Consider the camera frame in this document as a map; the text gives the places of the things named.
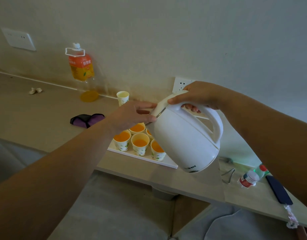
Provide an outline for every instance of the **purple pouch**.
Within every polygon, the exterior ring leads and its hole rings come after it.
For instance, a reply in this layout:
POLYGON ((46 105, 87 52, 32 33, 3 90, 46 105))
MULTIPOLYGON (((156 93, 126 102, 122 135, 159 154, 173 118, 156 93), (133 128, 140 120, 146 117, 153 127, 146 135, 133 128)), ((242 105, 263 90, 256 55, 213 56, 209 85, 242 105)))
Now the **purple pouch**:
POLYGON ((80 114, 71 118, 70 123, 82 128, 88 129, 90 126, 104 119, 104 115, 101 113, 94 113, 93 115, 80 114))

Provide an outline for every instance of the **kettle lid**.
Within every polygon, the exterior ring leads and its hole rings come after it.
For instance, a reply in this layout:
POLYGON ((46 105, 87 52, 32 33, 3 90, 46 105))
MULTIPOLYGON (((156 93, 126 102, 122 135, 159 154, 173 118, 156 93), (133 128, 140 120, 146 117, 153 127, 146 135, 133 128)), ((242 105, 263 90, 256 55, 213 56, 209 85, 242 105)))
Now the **kettle lid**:
POLYGON ((154 115, 154 116, 158 116, 169 104, 168 104, 168 99, 171 99, 179 94, 183 94, 183 93, 186 93, 188 92, 187 90, 182 90, 182 91, 179 91, 179 92, 175 92, 171 95, 169 95, 168 97, 166 97, 165 99, 161 100, 157 106, 155 107, 154 110, 151 111, 151 115, 154 115))

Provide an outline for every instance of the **hand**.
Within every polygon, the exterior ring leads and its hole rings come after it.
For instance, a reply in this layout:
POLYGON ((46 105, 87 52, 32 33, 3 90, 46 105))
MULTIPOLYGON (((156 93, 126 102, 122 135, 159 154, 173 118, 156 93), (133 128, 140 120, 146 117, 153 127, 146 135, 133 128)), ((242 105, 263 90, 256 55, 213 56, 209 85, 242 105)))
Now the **hand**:
MULTIPOLYGON (((180 94, 168 100, 169 104, 179 104, 181 102, 194 102, 209 106, 212 109, 220 109, 222 101, 233 92, 232 90, 204 81, 195 81, 184 87, 183 90, 189 92, 180 94)), ((192 112, 201 113, 199 109, 191 104, 184 104, 192 112)))
POLYGON ((146 124, 156 121, 157 118, 155 116, 149 115, 149 111, 144 110, 153 109, 156 106, 156 103, 151 102, 128 101, 106 117, 106 120, 114 127, 115 133, 119 134, 138 123, 144 122, 146 124))

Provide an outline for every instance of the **wall outlet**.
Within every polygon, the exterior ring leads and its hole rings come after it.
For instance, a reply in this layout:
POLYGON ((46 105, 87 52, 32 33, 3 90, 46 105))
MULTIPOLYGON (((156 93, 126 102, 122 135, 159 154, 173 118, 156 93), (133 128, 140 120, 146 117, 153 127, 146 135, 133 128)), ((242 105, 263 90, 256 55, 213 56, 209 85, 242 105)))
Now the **wall outlet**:
POLYGON ((195 80, 191 80, 191 79, 185 79, 182 77, 175 77, 175 83, 174 83, 174 87, 172 89, 172 92, 179 92, 181 91, 185 86, 187 86, 190 83, 193 83, 195 80))
POLYGON ((15 31, 8 28, 2 28, 2 32, 10 46, 30 51, 36 50, 28 33, 15 31))

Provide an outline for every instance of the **orange juice bottle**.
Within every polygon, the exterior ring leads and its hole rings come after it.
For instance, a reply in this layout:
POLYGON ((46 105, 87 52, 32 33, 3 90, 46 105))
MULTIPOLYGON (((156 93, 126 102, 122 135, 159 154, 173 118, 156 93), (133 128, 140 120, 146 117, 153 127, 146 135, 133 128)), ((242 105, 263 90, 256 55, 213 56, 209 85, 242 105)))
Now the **orange juice bottle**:
POLYGON ((80 100, 84 102, 93 102, 98 98, 95 87, 95 73, 91 58, 86 51, 80 48, 79 43, 73 43, 73 48, 66 48, 69 56, 69 65, 73 78, 79 82, 78 90, 82 91, 80 100))

